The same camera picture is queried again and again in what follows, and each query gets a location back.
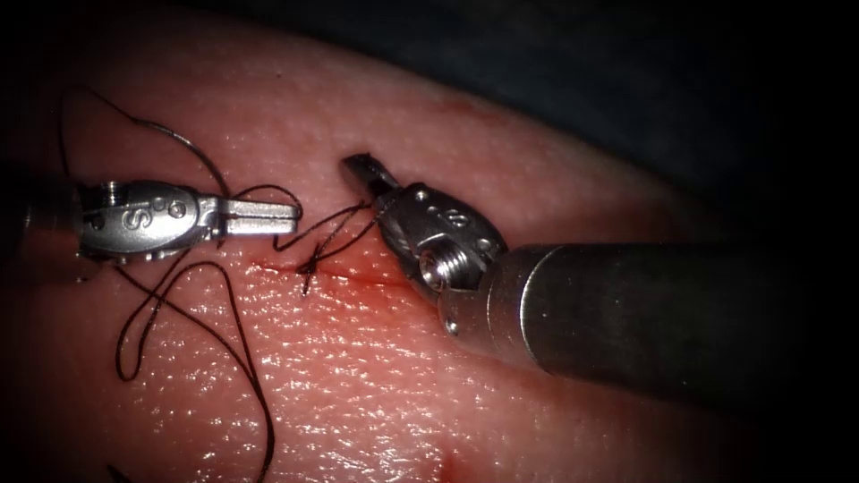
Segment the right arm needle driver jaw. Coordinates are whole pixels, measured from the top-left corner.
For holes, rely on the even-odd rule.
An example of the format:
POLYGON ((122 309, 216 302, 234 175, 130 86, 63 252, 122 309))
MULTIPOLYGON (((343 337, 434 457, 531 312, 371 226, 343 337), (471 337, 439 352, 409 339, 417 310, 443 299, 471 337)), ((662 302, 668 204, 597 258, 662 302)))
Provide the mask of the right arm needle driver jaw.
POLYGON ((341 175, 347 185, 363 200, 376 200, 386 195, 386 193, 370 193, 368 189, 368 174, 365 167, 367 156, 371 155, 351 155, 341 160, 341 175))
POLYGON ((365 167, 369 172, 367 184, 370 193, 388 193, 402 188, 396 178, 375 157, 367 156, 365 167))

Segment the left arm needle driver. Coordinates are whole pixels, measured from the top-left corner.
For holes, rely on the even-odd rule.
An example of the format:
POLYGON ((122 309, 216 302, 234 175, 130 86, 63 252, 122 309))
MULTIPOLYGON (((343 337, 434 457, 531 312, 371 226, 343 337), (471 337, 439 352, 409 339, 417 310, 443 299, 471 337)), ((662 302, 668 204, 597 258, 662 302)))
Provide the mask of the left arm needle driver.
POLYGON ((80 254, 97 262, 159 260, 224 235, 227 199, 169 182, 77 186, 80 254))

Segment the right arm needle driver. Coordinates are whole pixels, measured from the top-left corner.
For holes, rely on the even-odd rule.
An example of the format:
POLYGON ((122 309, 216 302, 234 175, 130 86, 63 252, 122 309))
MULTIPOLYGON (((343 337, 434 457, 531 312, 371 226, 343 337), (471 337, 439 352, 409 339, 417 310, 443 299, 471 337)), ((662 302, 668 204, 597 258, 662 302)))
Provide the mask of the right arm needle driver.
POLYGON ((447 289, 476 290, 490 264, 508 251, 482 213, 420 182, 372 182, 383 242, 416 292, 435 303, 447 289))

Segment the left arm needle driver jaw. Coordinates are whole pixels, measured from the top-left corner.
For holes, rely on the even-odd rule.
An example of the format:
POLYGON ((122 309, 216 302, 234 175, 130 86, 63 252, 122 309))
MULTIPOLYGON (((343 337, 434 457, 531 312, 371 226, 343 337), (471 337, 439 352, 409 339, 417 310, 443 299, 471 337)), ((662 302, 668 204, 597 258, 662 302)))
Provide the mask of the left arm needle driver jaw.
POLYGON ((291 234, 298 222, 293 218, 266 218, 239 216, 227 218, 223 223, 224 236, 262 236, 291 234))
POLYGON ((299 217, 301 210, 288 203, 222 199, 221 214, 227 217, 299 217))

